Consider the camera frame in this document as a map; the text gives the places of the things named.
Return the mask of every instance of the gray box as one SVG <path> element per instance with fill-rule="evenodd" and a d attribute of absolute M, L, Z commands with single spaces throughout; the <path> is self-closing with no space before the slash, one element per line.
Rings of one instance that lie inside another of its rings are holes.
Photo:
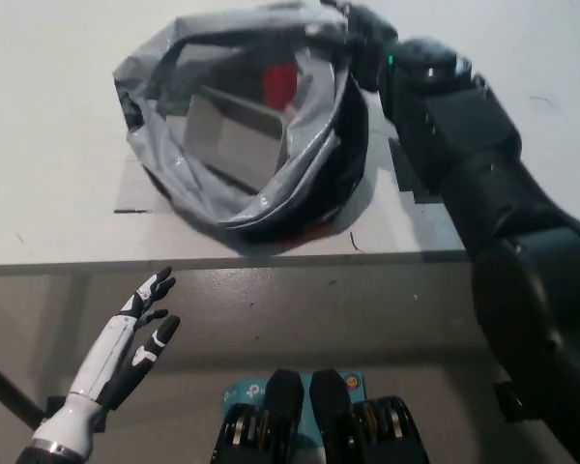
<path fill-rule="evenodd" d="M 190 156 L 253 192 L 287 160 L 283 114 L 216 89 L 202 87 L 191 97 L 187 118 L 166 121 Z"/>

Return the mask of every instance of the gray floor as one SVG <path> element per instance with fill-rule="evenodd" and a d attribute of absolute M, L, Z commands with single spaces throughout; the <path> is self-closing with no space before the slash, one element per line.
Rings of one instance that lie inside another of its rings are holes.
<path fill-rule="evenodd" d="M 192 271 L 164 303 L 183 324 L 108 420 L 92 462 L 208 463 L 226 387 L 279 366 L 360 368 L 401 395 L 434 464 L 569 463 L 541 423 L 505 425 L 502 376 L 462 264 Z M 106 319 L 146 275 L 0 277 L 0 367 L 33 398 L 64 392 Z M 0 406 L 0 463 L 30 432 Z"/>

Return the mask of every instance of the robotic arm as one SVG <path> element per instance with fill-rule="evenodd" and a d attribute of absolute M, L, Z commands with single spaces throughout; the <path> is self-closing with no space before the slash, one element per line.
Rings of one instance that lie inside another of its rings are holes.
<path fill-rule="evenodd" d="M 353 76 L 379 91 L 473 261 L 478 322 L 511 378 L 497 386 L 501 409 L 543 420 L 580 462 L 580 222 L 524 167 L 518 131 L 470 61 L 434 40 L 399 42 L 365 7 L 335 6 L 370 50 Z"/>
<path fill-rule="evenodd" d="M 65 405 L 37 429 L 17 464 L 87 462 L 96 423 L 135 390 L 181 322 L 177 316 L 168 316 L 167 309 L 151 309 L 176 283 L 171 272 L 165 268 L 149 278 L 107 322 L 79 368 Z M 125 361 L 135 332 L 162 318 L 159 328 Z"/>

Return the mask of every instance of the table surface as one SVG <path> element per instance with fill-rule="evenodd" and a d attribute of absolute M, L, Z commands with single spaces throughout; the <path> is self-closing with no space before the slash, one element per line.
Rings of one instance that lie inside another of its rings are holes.
<path fill-rule="evenodd" d="M 236 250 L 164 211 L 114 214 L 132 155 L 112 71 L 177 15 L 256 3 L 0 0 L 0 274 L 463 255 L 441 205 L 399 192 L 392 129 L 377 117 L 347 224 L 329 238 L 283 252 Z M 473 60 L 520 129 L 527 167 L 580 218 L 580 0 L 367 4 L 402 39 L 437 37 Z"/>

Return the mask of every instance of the red object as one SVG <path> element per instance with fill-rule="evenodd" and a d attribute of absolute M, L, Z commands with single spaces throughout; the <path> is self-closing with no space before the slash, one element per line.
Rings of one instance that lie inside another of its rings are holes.
<path fill-rule="evenodd" d="M 264 104 L 269 108 L 283 111 L 297 93 L 297 67 L 276 65 L 264 71 Z"/>

